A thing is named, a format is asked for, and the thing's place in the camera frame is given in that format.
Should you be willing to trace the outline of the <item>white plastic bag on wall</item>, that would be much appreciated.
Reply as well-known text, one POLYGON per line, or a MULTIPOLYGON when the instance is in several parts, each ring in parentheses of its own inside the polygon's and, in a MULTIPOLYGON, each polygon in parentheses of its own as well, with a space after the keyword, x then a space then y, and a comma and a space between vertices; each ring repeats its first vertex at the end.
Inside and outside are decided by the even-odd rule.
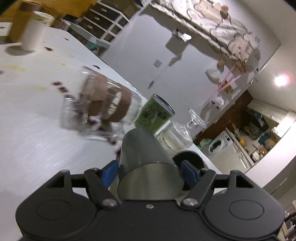
POLYGON ((224 66, 219 66, 217 63, 214 63, 210 68, 205 70, 205 74, 213 84, 218 85, 223 71, 224 66))

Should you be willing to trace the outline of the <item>grey metal cup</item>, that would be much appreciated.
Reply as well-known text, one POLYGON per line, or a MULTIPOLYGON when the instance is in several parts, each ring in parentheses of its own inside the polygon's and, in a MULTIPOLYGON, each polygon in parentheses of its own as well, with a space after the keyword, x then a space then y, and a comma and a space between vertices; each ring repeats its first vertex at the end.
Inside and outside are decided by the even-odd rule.
POLYGON ((123 137, 118 178, 122 201, 174 200, 184 186, 179 167, 145 128, 134 128, 123 137))

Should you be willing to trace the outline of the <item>patterned hanging blanket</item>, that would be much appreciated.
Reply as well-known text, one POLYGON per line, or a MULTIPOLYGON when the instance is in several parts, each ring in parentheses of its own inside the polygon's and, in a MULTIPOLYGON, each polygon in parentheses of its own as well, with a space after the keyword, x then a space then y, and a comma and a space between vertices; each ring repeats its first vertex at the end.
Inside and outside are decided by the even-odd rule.
POLYGON ((252 32, 214 1, 151 1, 150 5, 204 38, 229 59, 246 63, 259 47, 252 32))

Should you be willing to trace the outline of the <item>white paper cup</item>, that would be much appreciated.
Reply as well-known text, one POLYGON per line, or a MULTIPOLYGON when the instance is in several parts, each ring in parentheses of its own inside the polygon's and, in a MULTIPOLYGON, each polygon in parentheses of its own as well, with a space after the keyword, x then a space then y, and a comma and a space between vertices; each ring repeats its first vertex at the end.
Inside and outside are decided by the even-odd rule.
POLYGON ((33 11, 21 37, 22 49, 26 52, 36 51, 43 41, 46 29, 52 25, 55 18, 41 11, 33 11))

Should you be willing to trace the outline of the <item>black cup with brown sleeve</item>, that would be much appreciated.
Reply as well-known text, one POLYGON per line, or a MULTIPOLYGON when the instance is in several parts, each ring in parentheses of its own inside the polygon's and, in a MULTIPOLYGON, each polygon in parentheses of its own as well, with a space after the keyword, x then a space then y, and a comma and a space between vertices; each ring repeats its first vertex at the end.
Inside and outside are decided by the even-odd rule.
POLYGON ((195 153, 193 151, 179 152, 172 157, 172 160, 175 162, 179 169, 181 169, 181 164, 183 161, 188 161, 197 169, 207 168, 202 157, 198 153, 195 153))

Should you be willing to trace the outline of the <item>glass mug with brown sleeve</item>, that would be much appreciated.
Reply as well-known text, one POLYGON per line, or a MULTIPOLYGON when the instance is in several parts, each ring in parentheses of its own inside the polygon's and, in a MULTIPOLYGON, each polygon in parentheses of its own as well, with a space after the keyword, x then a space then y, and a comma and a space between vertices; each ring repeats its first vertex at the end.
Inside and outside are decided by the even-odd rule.
POLYGON ((77 93, 66 87, 62 90, 62 128, 91 140, 116 144, 125 134, 124 127, 131 125, 142 109, 138 93, 86 66, 82 67, 77 93))

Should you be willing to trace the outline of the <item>clear glass decanter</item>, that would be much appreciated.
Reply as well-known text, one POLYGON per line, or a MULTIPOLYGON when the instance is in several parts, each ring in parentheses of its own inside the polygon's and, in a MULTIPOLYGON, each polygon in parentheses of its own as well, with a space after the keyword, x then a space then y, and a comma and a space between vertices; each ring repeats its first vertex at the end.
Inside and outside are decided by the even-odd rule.
POLYGON ((176 121, 171 121, 156 135, 156 139, 171 157, 191 147, 193 139, 190 132, 193 127, 206 127, 206 124, 197 113, 195 113, 191 108, 189 108, 188 111, 191 116, 188 123, 181 125, 176 121))

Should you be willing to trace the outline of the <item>white washing machine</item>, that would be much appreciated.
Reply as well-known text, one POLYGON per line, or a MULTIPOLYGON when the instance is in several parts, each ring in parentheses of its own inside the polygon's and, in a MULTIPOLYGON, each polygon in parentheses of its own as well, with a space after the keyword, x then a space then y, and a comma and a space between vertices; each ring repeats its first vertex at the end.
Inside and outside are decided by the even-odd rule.
POLYGON ((233 144, 232 138, 226 131, 221 132, 217 138, 215 138, 208 147, 208 154, 219 154, 223 150, 227 149, 233 144))

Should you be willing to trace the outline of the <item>white drawer cabinet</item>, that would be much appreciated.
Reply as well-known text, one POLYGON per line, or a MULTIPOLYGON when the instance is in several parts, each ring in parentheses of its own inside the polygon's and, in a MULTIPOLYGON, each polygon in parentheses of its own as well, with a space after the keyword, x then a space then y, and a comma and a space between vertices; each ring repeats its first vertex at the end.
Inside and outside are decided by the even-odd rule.
POLYGON ((110 45, 129 22, 117 8, 97 1, 88 9, 79 26, 100 42, 110 45))

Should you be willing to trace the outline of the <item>green tin can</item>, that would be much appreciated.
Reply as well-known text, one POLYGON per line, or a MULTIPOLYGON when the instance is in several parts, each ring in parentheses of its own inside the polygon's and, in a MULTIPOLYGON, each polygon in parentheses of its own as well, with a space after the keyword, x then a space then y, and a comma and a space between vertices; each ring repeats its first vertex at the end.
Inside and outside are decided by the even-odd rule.
POLYGON ((163 98, 153 94, 141 109, 135 126, 156 133, 174 115, 172 107, 163 98))

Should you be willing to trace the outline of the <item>white wall socket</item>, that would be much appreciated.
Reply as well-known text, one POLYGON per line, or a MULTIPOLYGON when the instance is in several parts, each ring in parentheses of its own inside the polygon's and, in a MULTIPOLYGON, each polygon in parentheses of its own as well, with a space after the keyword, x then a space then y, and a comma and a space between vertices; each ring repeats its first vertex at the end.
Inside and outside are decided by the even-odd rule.
POLYGON ((156 68, 159 68, 161 65, 162 65, 162 62, 159 59, 156 59, 155 62, 154 62, 154 66, 156 68))

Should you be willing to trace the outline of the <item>brown cardboard tube cup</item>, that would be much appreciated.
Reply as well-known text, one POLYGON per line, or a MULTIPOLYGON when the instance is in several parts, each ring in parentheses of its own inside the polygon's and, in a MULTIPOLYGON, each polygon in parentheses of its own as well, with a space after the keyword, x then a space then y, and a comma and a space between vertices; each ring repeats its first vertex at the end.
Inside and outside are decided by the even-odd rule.
POLYGON ((21 36, 26 28, 28 20, 31 18, 33 11, 39 11, 41 3, 36 1, 22 1, 18 8, 6 40, 9 43, 20 42, 21 36))

